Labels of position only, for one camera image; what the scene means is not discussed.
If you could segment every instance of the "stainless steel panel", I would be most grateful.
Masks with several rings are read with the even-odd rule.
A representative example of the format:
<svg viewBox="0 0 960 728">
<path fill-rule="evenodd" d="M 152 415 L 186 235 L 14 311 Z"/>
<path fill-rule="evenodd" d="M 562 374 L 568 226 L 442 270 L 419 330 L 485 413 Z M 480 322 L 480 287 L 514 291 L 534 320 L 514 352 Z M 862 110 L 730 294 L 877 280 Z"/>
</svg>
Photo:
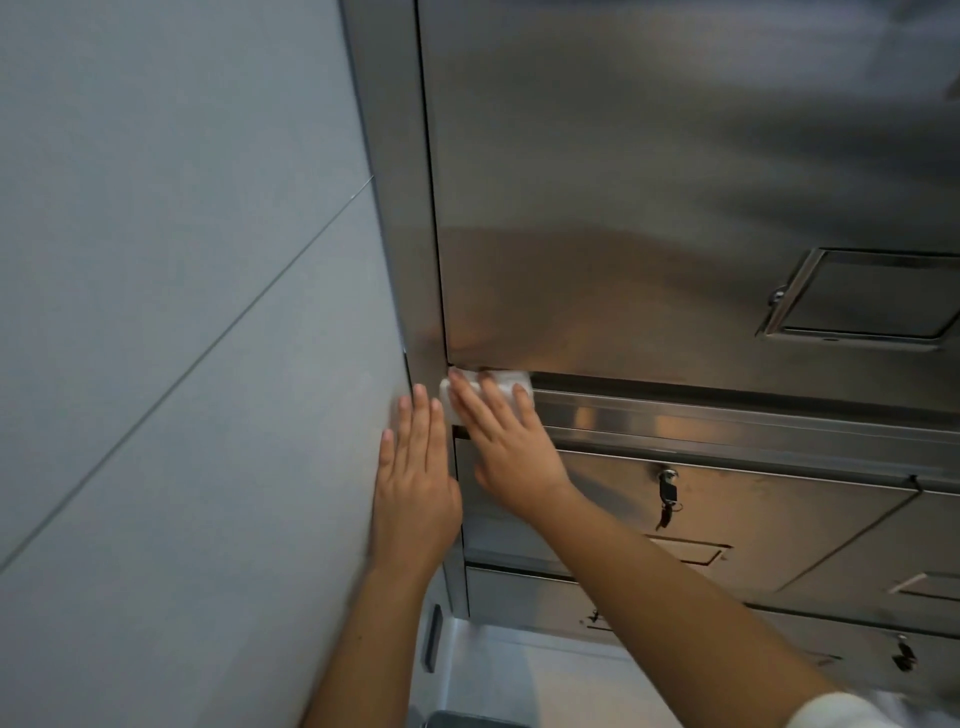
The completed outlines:
<svg viewBox="0 0 960 728">
<path fill-rule="evenodd" d="M 864 476 L 950 483 L 960 489 L 955 423 L 889 425 L 770 409 L 535 390 L 558 443 L 686 455 Z"/>
<path fill-rule="evenodd" d="M 575 582 L 467 567 L 467 584 L 473 621 L 619 643 Z"/>
<path fill-rule="evenodd" d="M 513 554 L 524 568 L 557 571 L 558 560 L 526 524 L 502 511 L 472 476 L 478 453 L 457 440 L 468 562 Z M 659 463 L 561 450 L 574 484 L 593 502 L 642 533 L 716 545 L 700 569 L 735 593 L 773 592 L 916 495 L 909 488 Z M 659 473 L 678 473 L 683 510 L 657 530 Z"/>
<path fill-rule="evenodd" d="M 414 0 L 342 0 L 391 287 L 413 382 L 436 395 L 446 373 L 420 46 Z M 444 560 L 452 612 L 467 616 L 458 540 Z"/>
<path fill-rule="evenodd" d="M 757 611 L 828 675 L 859 688 L 901 692 L 933 704 L 960 703 L 960 639 L 896 628 Z M 904 671 L 905 643 L 917 658 Z"/>
<path fill-rule="evenodd" d="M 960 412 L 957 337 L 756 336 L 811 250 L 960 252 L 960 7 L 898 7 L 422 0 L 451 361 Z"/>
<path fill-rule="evenodd" d="M 844 605 L 859 619 L 960 634 L 958 580 L 960 496 L 923 493 L 783 595 Z"/>
</svg>

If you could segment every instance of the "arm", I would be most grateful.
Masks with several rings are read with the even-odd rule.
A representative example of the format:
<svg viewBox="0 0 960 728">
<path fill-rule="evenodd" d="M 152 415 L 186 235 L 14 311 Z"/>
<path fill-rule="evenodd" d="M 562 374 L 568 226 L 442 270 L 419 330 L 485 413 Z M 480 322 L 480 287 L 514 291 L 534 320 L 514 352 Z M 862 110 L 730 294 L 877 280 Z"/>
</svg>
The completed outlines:
<svg viewBox="0 0 960 728">
<path fill-rule="evenodd" d="M 396 446 L 394 433 L 383 433 L 370 565 L 303 728 L 403 725 L 420 606 L 461 519 L 444 412 L 418 384 L 412 407 L 400 398 Z"/>
<path fill-rule="evenodd" d="M 533 403 L 451 373 L 477 479 L 556 551 L 686 728 L 783 728 L 837 687 L 750 610 L 570 483 Z"/>
</svg>

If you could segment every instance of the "lock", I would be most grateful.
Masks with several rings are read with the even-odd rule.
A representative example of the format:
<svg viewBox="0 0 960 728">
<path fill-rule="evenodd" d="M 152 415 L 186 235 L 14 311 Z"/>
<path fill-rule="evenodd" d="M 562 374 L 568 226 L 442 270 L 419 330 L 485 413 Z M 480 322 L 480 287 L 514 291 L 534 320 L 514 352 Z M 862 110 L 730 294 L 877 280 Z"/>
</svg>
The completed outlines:
<svg viewBox="0 0 960 728">
<path fill-rule="evenodd" d="M 680 475 L 677 471 L 671 468 L 664 468 L 660 471 L 658 480 L 660 481 L 660 523 L 657 524 L 656 530 L 661 530 L 670 525 L 671 519 L 673 519 L 674 511 L 680 510 L 683 508 L 677 502 L 678 491 L 677 491 L 677 478 Z"/>
<path fill-rule="evenodd" d="M 900 672 L 913 672 L 920 661 L 917 659 L 913 647 L 906 643 L 906 638 L 899 635 L 898 639 L 900 642 L 897 644 L 897 648 L 900 653 L 893 656 L 894 665 Z"/>
</svg>

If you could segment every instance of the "gray wall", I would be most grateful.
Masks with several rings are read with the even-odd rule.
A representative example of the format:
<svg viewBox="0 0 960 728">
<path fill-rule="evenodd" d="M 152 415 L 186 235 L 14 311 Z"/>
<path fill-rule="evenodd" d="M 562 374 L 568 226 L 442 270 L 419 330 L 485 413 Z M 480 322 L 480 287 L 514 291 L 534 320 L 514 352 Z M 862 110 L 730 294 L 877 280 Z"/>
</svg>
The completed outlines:
<svg viewBox="0 0 960 728">
<path fill-rule="evenodd" d="M 407 388 L 337 4 L 14 0 L 0 55 L 0 724 L 292 726 Z"/>
</svg>

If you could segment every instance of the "finger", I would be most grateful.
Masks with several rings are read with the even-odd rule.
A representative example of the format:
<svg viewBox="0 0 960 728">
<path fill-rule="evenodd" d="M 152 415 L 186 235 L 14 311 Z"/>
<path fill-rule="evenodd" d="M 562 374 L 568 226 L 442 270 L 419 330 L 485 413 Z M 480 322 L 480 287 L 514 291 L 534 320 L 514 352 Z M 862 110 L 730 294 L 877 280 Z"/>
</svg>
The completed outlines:
<svg viewBox="0 0 960 728">
<path fill-rule="evenodd" d="M 463 423 L 464 427 L 469 430 L 470 436 L 473 436 L 473 430 L 482 435 L 483 432 L 480 430 L 480 425 L 478 425 L 477 421 L 473 419 L 473 415 L 470 414 L 470 411 L 467 409 L 464 401 L 460 399 L 460 396 L 457 394 L 456 390 L 453 389 L 453 387 L 450 387 L 448 395 L 450 397 L 450 406 L 453 407 L 453 411 L 457 413 L 457 417 L 460 418 L 460 421 Z"/>
<path fill-rule="evenodd" d="M 407 470 L 426 472 L 426 446 L 430 435 L 430 399 L 426 387 L 414 385 L 414 418 L 410 427 L 410 450 L 407 452 Z"/>
<path fill-rule="evenodd" d="M 430 437 L 426 447 L 426 469 L 429 473 L 446 473 L 446 427 L 440 400 L 430 401 Z"/>
<path fill-rule="evenodd" d="M 407 452 L 410 449 L 410 425 L 413 419 L 410 398 L 403 395 L 396 405 L 396 454 L 394 455 L 394 472 L 402 473 L 407 466 Z"/>
<path fill-rule="evenodd" d="M 394 471 L 394 431 L 391 429 L 383 430 L 383 436 L 380 438 L 380 456 L 376 466 L 376 488 L 382 489 L 390 480 L 390 475 Z"/>
<path fill-rule="evenodd" d="M 516 400 L 516 408 L 520 412 L 520 421 L 524 427 L 533 429 L 542 426 L 540 418 L 537 416 L 537 410 L 534 409 L 534 401 L 530 399 L 530 395 L 527 394 L 527 390 L 523 388 L 522 384 L 514 385 L 514 399 Z"/>
<path fill-rule="evenodd" d="M 480 376 L 480 389 L 483 391 L 484 400 L 493 413 L 493 416 L 504 429 L 516 429 L 520 422 L 517 420 L 514 410 L 510 408 L 500 387 L 493 381 L 490 375 Z"/>
<path fill-rule="evenodd" d="M 455 370 L 450 371 L 450 387 L 457 393 L 461 404 L 476 422 L 477 428 L 483 433 L 485 439 L 492 440 L 495 435 L 503 432 L 503 427 L 493 416 L 490 408 L 473 391 L 473 387 L 464 376 Z"/>
</svg>

